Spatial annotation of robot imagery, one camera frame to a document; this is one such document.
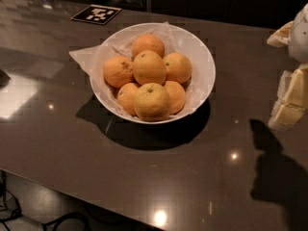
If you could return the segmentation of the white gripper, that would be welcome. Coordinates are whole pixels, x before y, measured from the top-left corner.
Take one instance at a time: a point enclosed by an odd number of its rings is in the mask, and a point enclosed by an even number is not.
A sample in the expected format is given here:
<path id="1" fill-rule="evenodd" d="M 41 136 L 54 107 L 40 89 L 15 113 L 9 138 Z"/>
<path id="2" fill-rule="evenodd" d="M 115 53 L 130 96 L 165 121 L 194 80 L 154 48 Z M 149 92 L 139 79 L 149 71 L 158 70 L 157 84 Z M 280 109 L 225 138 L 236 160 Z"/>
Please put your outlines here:
<path id="1" fill-rule="evenodd" d="M 308 111 L 308 4 L 290 21 L 267 39 L 267 44 L 283 47 L 301 64 L 294 72 L 285 70 L 280 78 L 277 100 L 273 105 L 269 128 L 291 129 Z"/>

